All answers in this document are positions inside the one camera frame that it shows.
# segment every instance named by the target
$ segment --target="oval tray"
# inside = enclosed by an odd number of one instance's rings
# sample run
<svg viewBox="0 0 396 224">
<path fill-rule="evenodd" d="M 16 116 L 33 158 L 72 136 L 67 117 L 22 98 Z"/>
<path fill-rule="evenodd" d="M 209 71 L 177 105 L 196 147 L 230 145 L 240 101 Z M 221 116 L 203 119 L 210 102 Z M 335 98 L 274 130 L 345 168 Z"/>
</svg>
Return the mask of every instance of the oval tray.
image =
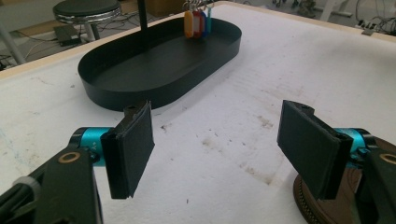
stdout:
<svg viewBox="0 0 396 224">
<path fill-rule="evenodd" d="M 241 30 L 212 19 L 206 38 L 187 39 L 183 18 L 110 41 L 88 52 L 78 72 L 96 104 L 122 111 L 142 100 L 157 108 L 191 90 L 239 51 Z"/>
</svg>

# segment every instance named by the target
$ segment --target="brown leather object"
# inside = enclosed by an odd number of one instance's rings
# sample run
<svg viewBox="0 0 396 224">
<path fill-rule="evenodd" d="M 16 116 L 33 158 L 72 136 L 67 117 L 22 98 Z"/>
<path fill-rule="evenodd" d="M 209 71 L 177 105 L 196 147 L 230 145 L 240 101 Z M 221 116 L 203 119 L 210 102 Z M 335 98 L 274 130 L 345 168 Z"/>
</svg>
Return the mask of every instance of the brown leather object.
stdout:
<svg viewBox="0 0 396 224">
<path fill-rule="evenodd" d="M 382 149 L 396 153 L 396 146 L 382 139 L 375 139 Z M 293 194 L 300 212 L 308 223 L 354 223 L 358 211 L 354 205 L 356 188 L 361 170 L 346 168 L 335 200 L 316 201 L 305 182 L 297 175 Z"/>
</svg>

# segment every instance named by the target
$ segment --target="floor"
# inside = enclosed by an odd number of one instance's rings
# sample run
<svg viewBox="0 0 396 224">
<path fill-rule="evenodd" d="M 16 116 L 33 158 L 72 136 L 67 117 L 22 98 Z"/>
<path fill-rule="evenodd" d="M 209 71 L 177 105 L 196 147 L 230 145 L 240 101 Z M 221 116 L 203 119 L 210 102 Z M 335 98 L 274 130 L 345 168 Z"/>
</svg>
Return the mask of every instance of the floor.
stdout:
<svg viewBox="0 0 396 224">
<path fill-rule="evenodd" d="M 273 4 L 273 0 L 235 0 L 235 2 L 254 7 L 265 7 L 271 10 L 294 15 L 297 15 L 298 10 L 298 7 L 292 7 L 293 0 L 285 0 L 285 2 L 282 2 L 279 7 Z M 324 7 L 325 4 L 326 0 L 317 0 L 318 7 Z M 343 17 L 339 15 L 331 15 L 329 22 L 351 27 L 355 27 L 360 20 L 375 22 L 375 17 L 378 16 L 383 18 L 394 17 L 396 10 L 395 0 L 346 0 L 345 2 L 337 3 L 334 10 L 339 10 L 339 8 L 344 8 L 344 11 L 351 12 L 352 16 Z M 314 19 L 318 20 L 320 18 L 321 11 L 315 10 L 315 14 L 316 17 Z M 148 22 L 159 19 L 160 18 L 148 15 Z M 138 24 L 138 15 L 136 13 L 131 13 L 128 15 L 122 15 L 111 23 L 99 25 L 98 30 L 101 37 L 106 37 L 134 28 L 138 26 Z M 79 33 L 84 34 L 83 26 L 77 26 L 76 29 Z M 61 47 L 53 32 L 35 36 L 23 36 L 21 34 L 14 33 L 13 36 L 19 50 L 27 62 L 78 46 Z M 7 48 L 0 42 L 0 71 L 16 65 L 15 61 L 10 57 Z"/>
</svg>

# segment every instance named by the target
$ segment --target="white table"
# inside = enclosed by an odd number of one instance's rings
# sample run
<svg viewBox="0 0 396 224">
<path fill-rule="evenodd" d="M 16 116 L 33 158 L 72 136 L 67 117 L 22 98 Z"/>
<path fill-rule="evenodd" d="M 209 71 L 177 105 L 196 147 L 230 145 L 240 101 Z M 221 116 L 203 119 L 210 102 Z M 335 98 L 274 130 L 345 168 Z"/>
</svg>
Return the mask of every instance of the white table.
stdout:
<svg viewBox="0 0 396 224">
<path fill-rule="evenodd" d="M 291 192 L 296 172 L 276 143 L 284 99 L 313 106 L 332 127 L 396 143 L 393 42 L 233 3 L 213 15 L 241 28 L 239 54 L 153 111 L 156 147 L 132 200 L 111 200 L 105 169 L 95 169 L 106 223 L 305 223 Z M 0 73 L 0 192 L 77 128 L 123 118 L 87 97 L 77 71 L 111 38 Z"/>
</svg>

